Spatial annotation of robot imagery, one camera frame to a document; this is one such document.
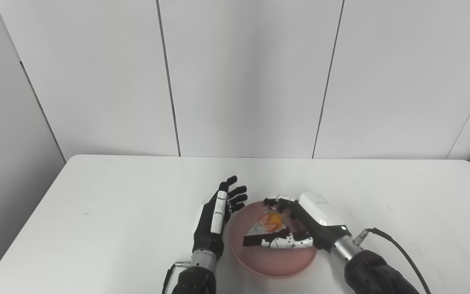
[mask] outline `silver metal cylinder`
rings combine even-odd
[[[344,236],[338,239],[331,249],[331,253],[336,255],[344,264],[350,261],[351,258],[360,251],[362,251],[362,248],[355,245],[353,238],[350,236]]]
[[[213,272],[217,266],[217,257],[215,253],[209,250],[195,250],[192,255],[191,266],[201,266]]]

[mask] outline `cable connector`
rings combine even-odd
[[[176,262],[176,263],[175,263],[175,266],[176,266],[176,267],[184,267],[184,268],[186,268],[186,267],[190,267],[191,265],[192,265],[191,262]]]
[[[369,234],[369,231],[367,229],[364,229],[362,232],[360,232],[360,234],[358,234],[358,236],[356,236],[356,238],[353,240],[353,243],[356,246],[360,246],[360,244],[362,244],[362,242],[364,241],[364,239],[367,237],[368,234]]]

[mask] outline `robot finger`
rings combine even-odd
[[[244,203],[237,203],[233,205],[232,207],[230,207],[230,212],[233,214],[241,210],[243,207],[244,207]]]
[[[235,184],[235,182],[237,182],[237,176],[231,176],[226,180],[228,186]]]
[[[245,193],[246,191],[248,191],[248,188],[246,188],[246,186],[238,186],[237,188],[231,190],[231,192],[228,192],[228,199],[231,199],[239,194]]]
[[[265,198],[264,199],[264,205],[275,206],[277,204],[278,204],[278,201],[276,199],[272,199],[272,198]]]
[[[229,203],[229,205],[235,205],[237,203],[246,201],[247,199],[248,199],[247,194],[239,194],[239,195],[231,198],[230,200],[228,200],[228,203]]]

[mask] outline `black fingertip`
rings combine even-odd
[[[236,181],[237,181],[237,176],[231,176],[226,180],[226,183],[228,183],[228,185],[233,185],[235,184]]]
[[[219,191],[228,192],[228,189],[229,189],[228,183],[226,183],[226,182],[220,183],[220,185],[219,185]]]
[[[277,205],[277,203],[278,201],[276,201],[275,199],[269,199],[269,198],[264,199],[264,205],[275,206]]]

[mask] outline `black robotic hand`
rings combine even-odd
[[[193,234],[194,243],[191,266],[179,274],[179,280],[172,294],[216,293],[214,270],[217,260],[222,256],[222,252],[224,251],[224,242],[222,241],[224,226],[230,219],[231,214],[242,209],[244,207],[244,201],[248,199],[248,195],[244,194],[247,190],[246,186],[240,186],[228,192],[229,186],[235,184],[235,182],[237,182],[237,177],[232,176],[225,182],[220,183],[219,190],[215,192],[208,203],[204,204],[197,229]],[[218,219],[220,232],[213,233],[212,222],[217,224],[217,220],[214,220],[214,214],[216,214],[215,207],[217,205],[219,191],[227,192],[227,194],[223,193],[222,195],[222,197],[226,196],[227,200],[224,216],[222,219]]]
[[[219,186],[220,190],[228,192],[229,186],[237,182],[237,176],[229,177],[225,182]],[[231,218],[231,214],[241,210],[244,207],[244,201],[248,199],[246,186],[238,186],[228,192],[228,200],[224,212],[224,221],[222,222],[222,232],[220,234],[211,233],[211,222],[215,210],[215,202],[217,201],[217,192],[211,197],[210,201],[203,207],[201,218],[199,219],[197,229],[193,234],[193,250],[205,249],[214,252],[217,259],[222,256],[224,251],[224,242],[222,241],[222,233],[224,233],[224,226]]]

